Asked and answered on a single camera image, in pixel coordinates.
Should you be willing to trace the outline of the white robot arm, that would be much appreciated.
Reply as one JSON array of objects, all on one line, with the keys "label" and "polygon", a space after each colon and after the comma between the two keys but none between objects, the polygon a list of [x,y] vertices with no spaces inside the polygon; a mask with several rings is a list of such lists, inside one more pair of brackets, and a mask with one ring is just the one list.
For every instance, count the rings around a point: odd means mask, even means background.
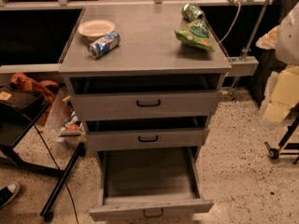
[{"label": "white robot arm", "polygon": [[280,73],[272,72],[266,83],[260,108],[261,126],[270,130],[299,104],[299,3],[256,46],[274,49],[276,58],[287,65]]}]

